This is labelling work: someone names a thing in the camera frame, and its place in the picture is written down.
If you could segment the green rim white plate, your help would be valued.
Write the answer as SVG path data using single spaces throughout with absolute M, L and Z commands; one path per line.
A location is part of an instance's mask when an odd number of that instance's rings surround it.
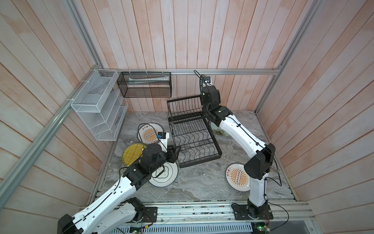
M 203 94 L 203 87 L 204 87 L 204 78 L 203 78 L 203 76 L 200 76 L 200 78 L 199 78 L 200 95 Z

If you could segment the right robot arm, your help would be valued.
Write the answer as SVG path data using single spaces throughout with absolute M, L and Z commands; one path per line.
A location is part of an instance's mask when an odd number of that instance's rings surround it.
M 243 166 L 250 177 L 247 214 L 252 219 L 258 219 L 264 210 L 269 208 L 266 199 L 266 180 L 274 161 L 275 146 L 255 137 L 227 107 L 222 106 L 220 92 L 215 86 L 201 87 L 200 92 L 205 117 L 236 140 L 249 157 L 249 161 Z

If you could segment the mint green flower plate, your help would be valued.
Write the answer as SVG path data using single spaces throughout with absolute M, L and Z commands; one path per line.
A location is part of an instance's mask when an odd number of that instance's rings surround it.
M 210 122 L 211 129 L 214 134 L 222 137 L 230 137 L 230 134 L 218 127 L 215 123 Z

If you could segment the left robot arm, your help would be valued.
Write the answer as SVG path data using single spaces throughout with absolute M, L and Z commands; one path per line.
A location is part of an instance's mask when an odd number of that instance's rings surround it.
M 180 147 L 164 147 L 161 143 L 148 145 L 101 197 L 75 215 L 66 214 L 60 218 L 57 233 L 107 234 L 123 223 L 141 221 L 145 206 L 132 195 L 166 162 L 175 163 L 180 150 Z

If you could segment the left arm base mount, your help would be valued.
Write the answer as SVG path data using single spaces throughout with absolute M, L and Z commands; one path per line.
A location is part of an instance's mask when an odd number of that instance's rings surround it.
M 154 223 L 157 221 L 157 207 L 145 207 L 135 210 L 135 216 L 131 222 L 150 222 Z

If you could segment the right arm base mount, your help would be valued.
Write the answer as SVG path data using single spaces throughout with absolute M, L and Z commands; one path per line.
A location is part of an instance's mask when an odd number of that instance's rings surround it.
M 237 203 L 233 203 L 231 205 L 231 208 L 233 210 L 235 220 L 274 219 L 272 210 L 267 203 L 265 203 L 261 207 L 256 207 L 253 205 L 239 205 Z

